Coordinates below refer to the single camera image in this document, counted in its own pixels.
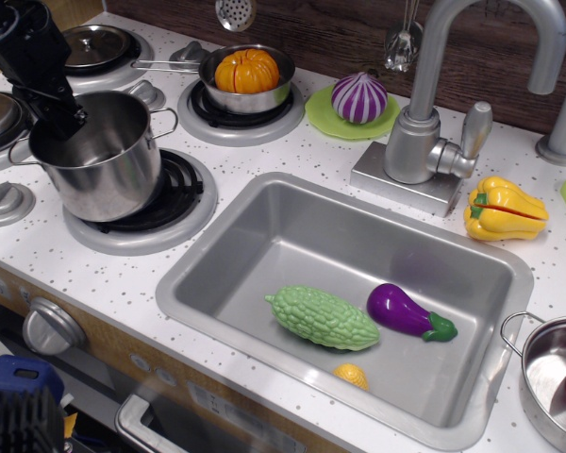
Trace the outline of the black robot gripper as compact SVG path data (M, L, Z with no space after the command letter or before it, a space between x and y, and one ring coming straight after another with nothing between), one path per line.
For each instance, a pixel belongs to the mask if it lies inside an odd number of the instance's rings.
M86 124L64 66L71 49L41 1L0 1L0 71L55 138L65 141Z

